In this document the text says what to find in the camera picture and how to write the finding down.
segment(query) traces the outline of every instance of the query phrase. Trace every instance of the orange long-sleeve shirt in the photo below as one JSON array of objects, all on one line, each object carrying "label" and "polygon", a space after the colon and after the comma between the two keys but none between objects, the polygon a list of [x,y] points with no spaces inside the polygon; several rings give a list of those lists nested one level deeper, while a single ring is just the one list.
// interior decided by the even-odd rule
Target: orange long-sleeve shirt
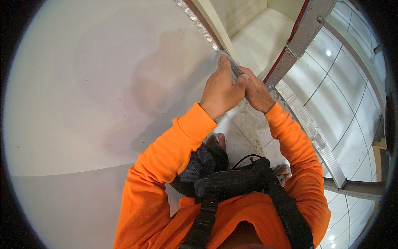
[{"label": "orange long-sleeve shirt", "polygon": [[[286,191],[296,199],[297,208],[309,224],[315,247],[328,228],[330,210],[324,196],[322,166],[311,141],[292,120],[291,114],[276,103],[265,114],[272,137],[291,164],[292,177]],[[179,210],[170,218],[165,183],[172,182],[187,166],[191,151],[196,151],[205,137],[217,126],[195,103],[173,127],[152,143],[129,169],[114,248],[178,248],[200,213],[201,204],[182,197]],[[290,248],[282,222],[266,194],[252,192],[223,201],[207,248],[217,248],[241,221],[253,224],[264,245]]]}]

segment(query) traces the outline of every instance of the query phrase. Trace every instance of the rubber band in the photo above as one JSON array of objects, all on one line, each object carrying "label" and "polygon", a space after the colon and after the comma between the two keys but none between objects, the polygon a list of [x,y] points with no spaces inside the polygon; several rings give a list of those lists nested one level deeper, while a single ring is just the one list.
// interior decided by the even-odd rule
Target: rubber band
[{"label": "rubber band", "polygon": [[285,44],[285,51],[286,51],[286,53],[288,53],[291,57],[293,57],[296,61],[298,61],[302,56],[303,56],[303,54],[301,54],[301,55],[297,55],[295,52],[293,52],[290,48],[289,48],[289,44],[287,44],[287,42],[288,41],[286,41],[286,44]]}]

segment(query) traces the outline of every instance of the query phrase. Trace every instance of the hand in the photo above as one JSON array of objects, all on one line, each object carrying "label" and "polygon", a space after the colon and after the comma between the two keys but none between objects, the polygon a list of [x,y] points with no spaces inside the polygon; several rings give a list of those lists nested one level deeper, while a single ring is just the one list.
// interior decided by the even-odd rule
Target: hand
[{"label": "hand", "polygon": [[249,75],[249,82],[246,86],[246,99],[257,111],[267,113],[274,105],[275,101],[271,98],[269,91],[262,81],[253,72],[245,67],[239,67],[242,73]]},{"label": "hand", "polygon": [[244,98],[248,79],[243,74],[233,84],[231,64],[225,56],[220,56],[219,67],[206,82],[199,105],[215,120]]}]

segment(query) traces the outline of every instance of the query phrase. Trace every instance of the white wall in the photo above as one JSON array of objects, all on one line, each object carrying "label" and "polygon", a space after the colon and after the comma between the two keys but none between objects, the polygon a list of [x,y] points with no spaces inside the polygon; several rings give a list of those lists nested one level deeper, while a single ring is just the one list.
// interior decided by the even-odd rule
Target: white wall
[{"label": "white wall", "polygon": [[[173,0],[48,1],[3,116],[22,209],[48,248],[111,248],[127,169],[199,101],[216,54]],[[179,194],[169,189],[172,212]]]},{"label": "white wall", "polygon": [[173,0],[48,1],[16,53],[4,109],[11,175],[133,163],[199,101],[215,52]]}]

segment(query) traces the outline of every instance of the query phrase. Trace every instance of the person's right hand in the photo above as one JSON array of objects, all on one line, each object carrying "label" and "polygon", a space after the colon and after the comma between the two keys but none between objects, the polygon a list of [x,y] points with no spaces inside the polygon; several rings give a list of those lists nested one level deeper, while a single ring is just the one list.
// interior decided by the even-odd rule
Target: person's right hand
[{"label": "person's right hand", "polygon": [[254,109],[267,113],[275,105],[275,101],[271,98],[266,86],[250,69],[245,67],[239,67],[239,69],[242,73],[249,75],[245,98]]}]

